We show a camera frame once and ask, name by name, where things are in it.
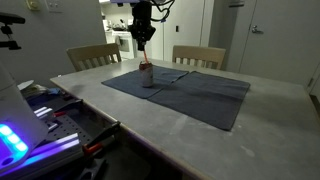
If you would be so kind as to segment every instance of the chair backrest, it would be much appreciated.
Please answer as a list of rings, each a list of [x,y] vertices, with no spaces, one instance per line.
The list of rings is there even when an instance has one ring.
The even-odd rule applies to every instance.
[[[115,43],[70,48],[67,54],[76,71],[121,62],[119,48]]]
[[[220,48],[174,46],[172,62],[177,63],[177,59],[179,58],[180,64],[183,64],[184,60],[186,59],[186,64],[188,65],[191,65],[191,62],[193,61],[194,66],[221,69],[225,52],[225,49]]]

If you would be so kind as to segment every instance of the black cable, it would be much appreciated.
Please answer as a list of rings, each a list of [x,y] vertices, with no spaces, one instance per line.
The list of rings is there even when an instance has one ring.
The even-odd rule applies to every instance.
[[[153,5],[157,7],[159,12],[167,11],[166,14],[161,19],[153,19],[153,18],[151,18],[151,21],[160,22],[160,21],[166,20],[170,15],[170,8],[173,5],[173,3],[175,2],[175,0],[170,0],[170,1],[168,1],[166,3],[163,3],[163,4],[160,4],[160,5],[158,3],[156,3],[155,0],[151,0],[151,1],[153,2]],[[159,6],[163,6],[163,5],[166,5],[166,4],[169,4],[169,3],[171,3],[171,4],[169,5],[168,8],[160,9]]]
[[[158,4],[158,3],[152,4],[152,6],[156,6],[156,5],[158,5],[158,6],[164,6],[164,5],[166,5],[166,4],[171,3],[172,1],[174,1],[174,0],[167,1],[167,2],[165,2],[165,3],[163,3],[163,4]]]

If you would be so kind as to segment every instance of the table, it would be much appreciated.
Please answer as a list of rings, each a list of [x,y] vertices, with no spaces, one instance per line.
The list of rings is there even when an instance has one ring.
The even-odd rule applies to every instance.
[[[246,81],[251,87],[226,132],[102,81],[136,70],[142,59],[52,78],[95,112],[122,127],[184,173],[199,179],[318,179],[320,124],[300,85],[151,60],[179,70]]]

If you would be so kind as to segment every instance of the gray cloth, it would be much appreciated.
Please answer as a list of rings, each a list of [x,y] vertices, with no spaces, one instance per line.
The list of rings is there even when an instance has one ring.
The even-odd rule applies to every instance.
[[[188,71],[153,66],[153,86],[150,88],[141,86],[139,70],[104,81],[102,84],[147,99],[186,74]]]
[[[223,130],[231,130],[247,82],[192,72],[148,100]]]

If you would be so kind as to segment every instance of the wall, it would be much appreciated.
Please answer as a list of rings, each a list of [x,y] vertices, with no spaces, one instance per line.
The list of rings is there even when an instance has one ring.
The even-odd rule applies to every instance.
[[[205,2],[184,0],[176,1],[172,6],[170,16],[164,25],[165,61],[172,61],[174,45],[201,45]]]
[[[74,72],[66,49],[105,43],[98,0],[60,1],[63,13],[49,13],[45,1],[40,11],[30,11],[24,0],[0,0],[0,12],[18,14],[26,24],[12,25],[13,38],[22,47],[18,51],[0,49],[0,60],[17,83],[35,80],[52,86],[49,79]],[[7,38],[0,34],[1,41]]]

